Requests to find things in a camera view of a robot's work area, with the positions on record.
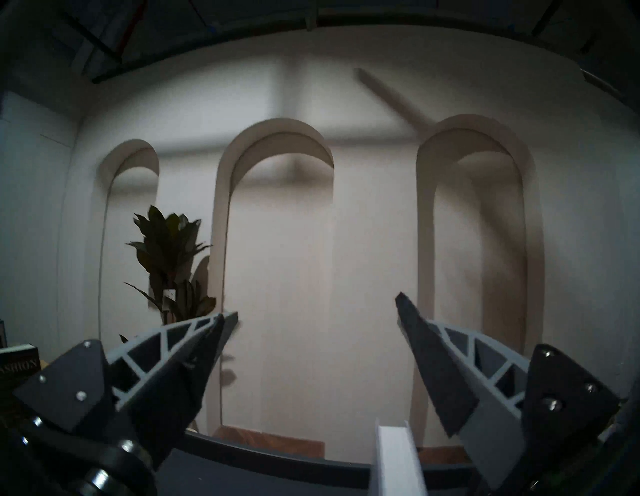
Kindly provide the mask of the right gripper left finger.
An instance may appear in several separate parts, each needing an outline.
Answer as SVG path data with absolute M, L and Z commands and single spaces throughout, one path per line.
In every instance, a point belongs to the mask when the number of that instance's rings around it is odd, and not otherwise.
M 64 437 L 130 439 L 157 468 L 202 409 L 207 382 L 238 325 L 237 312 L 154 328 L 108 353 L 85 340 L 13 395 Z

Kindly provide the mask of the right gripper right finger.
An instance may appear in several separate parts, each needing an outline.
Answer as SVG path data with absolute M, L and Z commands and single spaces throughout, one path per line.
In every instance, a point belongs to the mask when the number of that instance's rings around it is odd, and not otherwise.
M 478 331 L 424 319 L 405 293 L 398 323 L 445 434 L 488 490 L 562 490 L 601 446 L 619 397 L 558 348 L 530 359 Z

